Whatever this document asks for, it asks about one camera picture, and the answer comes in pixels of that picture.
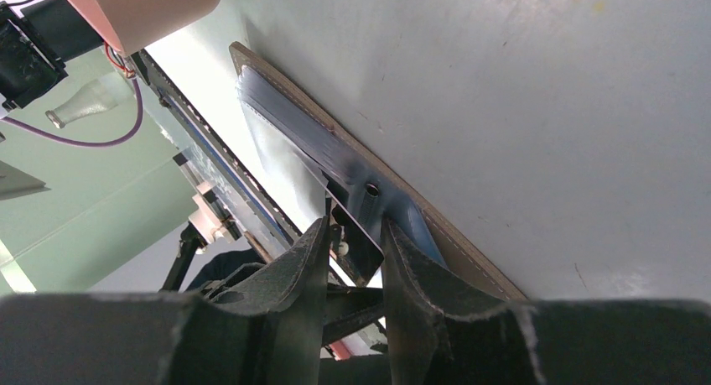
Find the black credit card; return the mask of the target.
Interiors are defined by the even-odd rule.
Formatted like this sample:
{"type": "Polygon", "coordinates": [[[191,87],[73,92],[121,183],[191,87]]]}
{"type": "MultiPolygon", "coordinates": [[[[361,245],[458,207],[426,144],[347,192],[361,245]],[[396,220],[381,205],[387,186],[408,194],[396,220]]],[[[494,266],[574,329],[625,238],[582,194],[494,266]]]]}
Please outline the black credit card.
{"type": "Polygon", "coordinates": [[[384,257],[338,203],[330,210],[330,240],[335,263],[356,287],[366,287],[384,257]]]}

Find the pink oval tray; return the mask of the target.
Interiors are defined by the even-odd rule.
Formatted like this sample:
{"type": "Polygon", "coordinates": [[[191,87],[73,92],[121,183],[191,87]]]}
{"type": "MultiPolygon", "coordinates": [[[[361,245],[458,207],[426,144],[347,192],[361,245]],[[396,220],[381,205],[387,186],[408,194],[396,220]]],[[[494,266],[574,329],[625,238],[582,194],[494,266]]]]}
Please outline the pink oval tray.
{"type": "Polygon", "coordinates": [[[220,0],[67,0],[121,55],[131,55],[212,12],[220,0]]]}

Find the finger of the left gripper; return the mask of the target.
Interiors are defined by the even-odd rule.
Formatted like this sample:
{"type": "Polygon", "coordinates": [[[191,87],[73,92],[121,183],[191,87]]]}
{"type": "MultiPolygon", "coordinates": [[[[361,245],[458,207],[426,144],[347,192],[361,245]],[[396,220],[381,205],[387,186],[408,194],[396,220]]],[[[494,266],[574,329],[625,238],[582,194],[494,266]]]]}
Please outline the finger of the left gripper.
{"type": "Polygon", "coordinates": [[[356,333],[383,316],[383,289],[328,284],[322,346],[356,333]]]}

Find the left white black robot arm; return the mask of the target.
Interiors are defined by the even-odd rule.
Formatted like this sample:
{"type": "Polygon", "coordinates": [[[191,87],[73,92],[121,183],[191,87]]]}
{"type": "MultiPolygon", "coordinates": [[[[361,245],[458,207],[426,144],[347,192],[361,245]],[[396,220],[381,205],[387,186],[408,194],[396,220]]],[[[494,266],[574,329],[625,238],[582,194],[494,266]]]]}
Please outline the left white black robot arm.
{"type": "Polygon", "coordinates": [[[23,1],[23,15],[11,3],[1,4],[1,109],[2,120],[12,126],[55,143],[77,148],[110,148],[132,139],[143,124],[143,95],[135,70],[69,5],[67,0],[23,1]],[[119,138],[87,142],[58,136],[10,117],[67,77],[65,63],[91,49],[103,47],[107,58],[121,74],[111,73],[79,90],[92,101],[73,111],[64,104],[47,111],[57,128],[83,117],[101,114],[133,98],[137,116],[131,129],[119,138]]]}

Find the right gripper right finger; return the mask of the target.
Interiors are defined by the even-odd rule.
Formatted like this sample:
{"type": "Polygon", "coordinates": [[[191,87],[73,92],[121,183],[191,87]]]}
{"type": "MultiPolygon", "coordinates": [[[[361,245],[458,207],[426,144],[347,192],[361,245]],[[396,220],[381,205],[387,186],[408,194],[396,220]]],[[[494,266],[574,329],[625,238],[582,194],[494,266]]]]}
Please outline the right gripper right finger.
{"type": "Polygon", "coordinates": [[[382,227],[396,384],[707,384],[710,307],[683,299],[505,301],[382,227]]]}

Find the grey card holder wallet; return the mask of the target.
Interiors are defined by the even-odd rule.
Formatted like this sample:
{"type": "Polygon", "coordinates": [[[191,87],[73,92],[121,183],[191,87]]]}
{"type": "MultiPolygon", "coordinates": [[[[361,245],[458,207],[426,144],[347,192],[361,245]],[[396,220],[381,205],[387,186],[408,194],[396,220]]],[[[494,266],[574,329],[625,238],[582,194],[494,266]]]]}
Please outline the grey card holder wallet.
{"type": "Polygon", "coordinates": [[[240,42],[229,47],[244,105],[275,128],[375,245],[382,220],[427,257],[500,299],[524,293],[442,213],[350,135],[287,76],[240,42]]]}

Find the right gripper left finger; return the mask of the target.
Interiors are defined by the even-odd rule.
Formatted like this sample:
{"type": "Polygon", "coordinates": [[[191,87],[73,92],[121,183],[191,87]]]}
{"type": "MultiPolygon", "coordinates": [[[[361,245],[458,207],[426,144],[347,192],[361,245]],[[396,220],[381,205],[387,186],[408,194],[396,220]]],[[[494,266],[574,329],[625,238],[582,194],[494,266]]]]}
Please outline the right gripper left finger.
{"type": "Polygon", "coordinates": [[[197,292],[15,294],[1,301],[4,384],[315,384],[329,270],[319,218],[215,299],[197,292]]]}

